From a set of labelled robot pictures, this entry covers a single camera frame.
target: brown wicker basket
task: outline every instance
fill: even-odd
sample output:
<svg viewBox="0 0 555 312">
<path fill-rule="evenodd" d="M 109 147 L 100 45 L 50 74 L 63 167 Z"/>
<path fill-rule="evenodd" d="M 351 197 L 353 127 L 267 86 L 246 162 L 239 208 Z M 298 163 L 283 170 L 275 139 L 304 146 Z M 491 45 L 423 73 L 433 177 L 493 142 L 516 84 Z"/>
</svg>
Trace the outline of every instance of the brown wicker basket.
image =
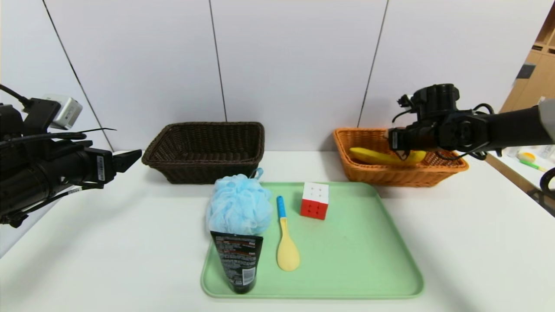
<svg viewBox="0 0 555 312">
<path fill-rule="evenodd" d="M 250 174 L 264 155 L 264 127 L 257 122 L 190 122 L 167 125 L 143 155 L 143 164 L 173 184 L 213 184 Z"/>
<path fill-rule="evenodd" d="M 351 147 L 363 147 L 380 153 L 392 154 L 386 129 L 340 128 L 334 131 L 335 143 L 341 155 L 343 170 L 350 181 L 399 187 L 432 187 L 457 172 L 468 169 L 463 159 L 443 160 L 435 153 L 428 153 L 416 165 L 368 165 L 351 158 Z M 442 152 L 446 157 L 457 156 L 454 152 Z"/>
</svg>

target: orange wicker basket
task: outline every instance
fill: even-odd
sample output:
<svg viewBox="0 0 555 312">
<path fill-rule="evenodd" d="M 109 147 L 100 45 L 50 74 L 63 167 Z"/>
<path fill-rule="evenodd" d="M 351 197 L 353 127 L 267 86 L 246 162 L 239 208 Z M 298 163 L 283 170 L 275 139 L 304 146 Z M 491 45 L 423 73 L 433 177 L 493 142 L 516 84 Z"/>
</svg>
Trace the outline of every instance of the orange wicker basket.
<svg viewBox="0 0 555 312">
<path fill-rule="evenodd" d="M 462 158 L 444 160 L 428 153 L 416 165 L 369 165 L 350 157 L 349 148 L 363 147 L 394 155 L 384 138 L 386 129 L 340 128 L 334 131 L 335 143 L 341 155 L 343 170 L 350 181 L 398 187 L 432 187 L 457 172 L 468 169 Z M 446 157 L 454 152 L 442 152 Z"/>
</svg>

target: yellow banana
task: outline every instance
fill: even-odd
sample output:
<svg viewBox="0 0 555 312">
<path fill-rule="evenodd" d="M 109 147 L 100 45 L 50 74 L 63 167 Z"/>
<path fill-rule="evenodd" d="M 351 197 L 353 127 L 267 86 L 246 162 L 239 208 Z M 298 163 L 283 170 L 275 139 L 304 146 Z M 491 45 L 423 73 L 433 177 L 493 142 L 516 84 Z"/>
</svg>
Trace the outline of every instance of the yellow banana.
<svg viewBox="0 0 555 312">
<path fill-rule="evenodd" d="M 411 152 L 406 160 L 401 160 L 394 155 L 379 153 L 361 147 L 352 147 L 349 150 L 355 159 L 371 165 L 415 165 L 423 161 L 424 157 L 426 157 L 426 152 L 422 150 Z"/>
</svg>

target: white counter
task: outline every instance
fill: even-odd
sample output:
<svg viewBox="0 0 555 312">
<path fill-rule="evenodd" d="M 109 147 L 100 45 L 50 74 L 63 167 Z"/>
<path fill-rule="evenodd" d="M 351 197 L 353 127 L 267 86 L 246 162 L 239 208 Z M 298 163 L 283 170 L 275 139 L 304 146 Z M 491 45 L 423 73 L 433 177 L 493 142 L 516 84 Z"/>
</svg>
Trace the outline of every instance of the white counter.
<svg viewBox="0 0 555 312">
<path fill-rule="evenodd" d="M 521 164 L 520 160 L 518 160 L 518 158 L 516 157 L 509 157 L 507 155 L 503 155 L 502 157 L 499 157 L 495 152 L 490 152 L 490 155 L 499 159 L 503 164 L 507 165 L 509 168 L 511 168 L 514 172 L 518 173 L 518 175 L 520 175 L 526 181 L 534 185 L 535 188 L 541 189 L 541 187 L 539 186 L 539 181 L 542 179 L 544 172 L 538 169 L 529 167 L 525 164 Z M 537 165 L 540 165 L 546 168 L 547 170 L 555 167 L 555 164 L 553 164 L 552 161 L 538 157 L 538 155 L 536 155 L 535 163 Z M 549 187 L 555 188 L 555 181 L 551 181 L 549 183 Z"/>
<path fill-rule="evenodd" d="M 555 311 L 555 218 L 485 162 L 433 188 L 378 187 L 422 271 L 409 300 L 213 299 L 209 185 L 138 163 L 63 198 L 0 259 L 1 312 Z M 345 180 L 339 156 L 266 152 L 264 181 Z"/>
</svg>

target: yellow spoon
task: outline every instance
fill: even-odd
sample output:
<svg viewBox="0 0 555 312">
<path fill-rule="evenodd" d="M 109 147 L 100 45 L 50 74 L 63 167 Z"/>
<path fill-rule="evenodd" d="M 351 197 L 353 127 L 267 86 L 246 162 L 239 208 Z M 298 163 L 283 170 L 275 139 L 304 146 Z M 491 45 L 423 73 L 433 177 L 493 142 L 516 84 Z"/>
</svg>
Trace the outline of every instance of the yellow spoon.
<svg viewBox="0 0 555 312">
<path fill-rule="evenodd" d="M 277 265 L 283 271 L 293 271 L 299 267 L 301 257 L 297 246 L 295 246 L 295 243 L 293 243 L 293 240 L 289 236 L 287 217 L 285 215 L 285 204 L 282 196 L 277 197 L 277 213 L 281 225 L 281 241 L 277 247 Z"/>
</svg>

